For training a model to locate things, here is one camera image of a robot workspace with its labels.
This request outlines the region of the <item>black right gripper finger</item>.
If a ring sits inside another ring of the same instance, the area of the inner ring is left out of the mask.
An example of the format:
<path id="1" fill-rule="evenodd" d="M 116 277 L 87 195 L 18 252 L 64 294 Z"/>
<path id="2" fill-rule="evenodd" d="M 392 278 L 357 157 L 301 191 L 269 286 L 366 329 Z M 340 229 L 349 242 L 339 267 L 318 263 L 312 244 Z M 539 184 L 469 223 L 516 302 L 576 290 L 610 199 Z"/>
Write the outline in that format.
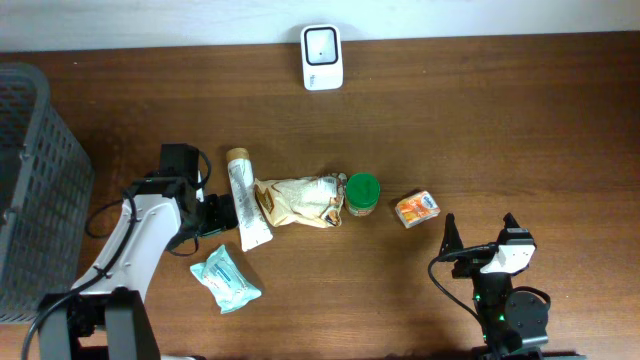
<path id="1" fill-rule="evenodd" d="M 503 221 L 504 227 L 498 235 L 498 244 L 508 244 L 510 241 L 521 237 L 521 228 L 511 213 L 507 213 L 503 217 Z"/>
<path id="2" fill-rule="evenodd" d="M 463 248 L 464 245 L 455 224 L 455 216 L 453 213 L 448 213 L 445 218 L 444 235 L 439 255 L 448 255 L 452 252 L 462 250 Z"/>

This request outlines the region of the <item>white cream tube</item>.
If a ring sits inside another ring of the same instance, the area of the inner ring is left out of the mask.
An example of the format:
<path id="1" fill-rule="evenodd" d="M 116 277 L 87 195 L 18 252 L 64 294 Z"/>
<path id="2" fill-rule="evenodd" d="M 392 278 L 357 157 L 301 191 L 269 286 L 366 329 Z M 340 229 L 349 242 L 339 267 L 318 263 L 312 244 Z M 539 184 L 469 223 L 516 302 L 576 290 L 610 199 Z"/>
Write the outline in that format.
<path id="1" fill-rule="evenodd" d="M 255 198 L 255 178 L 248 150 L 233 148 L 226 153 L 226 158 L 241 249 L 248 252 L 271 241 L 273 234 Z"/>

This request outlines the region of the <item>orange tissue pack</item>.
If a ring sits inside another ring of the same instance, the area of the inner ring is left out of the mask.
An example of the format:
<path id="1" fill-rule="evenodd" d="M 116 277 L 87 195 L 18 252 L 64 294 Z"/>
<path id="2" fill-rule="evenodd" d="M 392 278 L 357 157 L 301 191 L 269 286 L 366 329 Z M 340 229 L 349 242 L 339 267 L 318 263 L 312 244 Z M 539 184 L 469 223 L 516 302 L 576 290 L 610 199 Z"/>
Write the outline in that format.
<path id="1" fill-rule="evenodd" d="M 400 200 L 396 214 L 404 227 L 409 229 L 440 214 L 440 207 L 428 191 L 420 191 Z"/>

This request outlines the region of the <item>teal tissue pack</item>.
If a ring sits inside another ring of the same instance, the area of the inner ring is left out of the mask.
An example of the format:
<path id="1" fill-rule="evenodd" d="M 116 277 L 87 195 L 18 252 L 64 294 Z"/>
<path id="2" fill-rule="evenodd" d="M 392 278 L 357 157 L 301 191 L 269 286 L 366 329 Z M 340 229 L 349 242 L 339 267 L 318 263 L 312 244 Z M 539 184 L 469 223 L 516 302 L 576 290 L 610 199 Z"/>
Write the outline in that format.
<path id="1" fill-rule="evenodd" d="M 240 272 L 225 245 L 213 251 L 205 262 L 192 265 L 190 272 L 209 289 L 221 314 L 234 312 L 262 295 Z"/>

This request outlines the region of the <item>beige snack bag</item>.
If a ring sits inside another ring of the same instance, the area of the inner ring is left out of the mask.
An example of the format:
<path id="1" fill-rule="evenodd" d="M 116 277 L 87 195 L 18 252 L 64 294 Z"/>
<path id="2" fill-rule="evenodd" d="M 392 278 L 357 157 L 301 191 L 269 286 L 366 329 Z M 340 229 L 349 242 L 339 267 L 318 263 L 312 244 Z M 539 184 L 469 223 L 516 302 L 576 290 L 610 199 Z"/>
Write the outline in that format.
<path id="1" fill-rule="evenodd" d="M 347 176 L 331 173 L 283 180 L 254 180 L 256 201 L 274 227 L 293 223 L 331 228 L 342 224 L 340 212 Z"/>

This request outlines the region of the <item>green lid jar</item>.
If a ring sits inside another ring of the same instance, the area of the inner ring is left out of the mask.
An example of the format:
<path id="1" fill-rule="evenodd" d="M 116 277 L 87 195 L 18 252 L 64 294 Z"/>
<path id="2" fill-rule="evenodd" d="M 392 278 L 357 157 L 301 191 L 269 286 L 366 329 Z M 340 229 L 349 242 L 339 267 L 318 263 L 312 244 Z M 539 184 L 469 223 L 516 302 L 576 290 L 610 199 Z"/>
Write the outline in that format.
<path id="1" fill-rule="evenodd" d="M 345 202 L 348 212 L 356 217 L 371 214 L 380 197 L 380 184 L 370 173 L 356 173 L 346 184 Z"/>

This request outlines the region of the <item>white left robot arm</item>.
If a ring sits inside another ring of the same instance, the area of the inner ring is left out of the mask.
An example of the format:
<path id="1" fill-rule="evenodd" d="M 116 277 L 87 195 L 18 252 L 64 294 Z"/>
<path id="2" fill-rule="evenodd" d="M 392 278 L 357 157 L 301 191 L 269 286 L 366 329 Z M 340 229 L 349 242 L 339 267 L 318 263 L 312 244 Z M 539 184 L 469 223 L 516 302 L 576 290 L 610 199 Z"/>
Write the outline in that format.
<path id="1" fill-rule="evenodd" d="M 164 252 L 235 228 L 229 195 L 205 195 L 184 177 L 135 181 L 98 257 L 66 293 L 41 302 L 28 336 L 43 359 L 158 359 L 144 299 Z"/>

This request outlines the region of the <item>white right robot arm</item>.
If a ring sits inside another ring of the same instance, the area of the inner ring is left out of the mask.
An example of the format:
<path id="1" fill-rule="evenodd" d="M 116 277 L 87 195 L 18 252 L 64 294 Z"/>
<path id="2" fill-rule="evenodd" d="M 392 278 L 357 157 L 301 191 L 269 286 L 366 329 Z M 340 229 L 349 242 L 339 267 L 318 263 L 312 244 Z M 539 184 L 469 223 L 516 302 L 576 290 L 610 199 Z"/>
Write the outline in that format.
<path id="1" fill-rule="evenodd" d="M 550 296 L 512 283 L 514 276 L 529 267 L 537 245 L 512 214 L 506 214 L 503 221 L 494 242 L 466 247 L 454 215 L 448 214 L 433 262 L 451 262 L 454 279 L 472 281 L 474 307 L 463 308 L 478 322 L 483 335 L 484 345 L 472 350 L 475 359 L 541 359 L 540 348 L 549 341 Z"/>

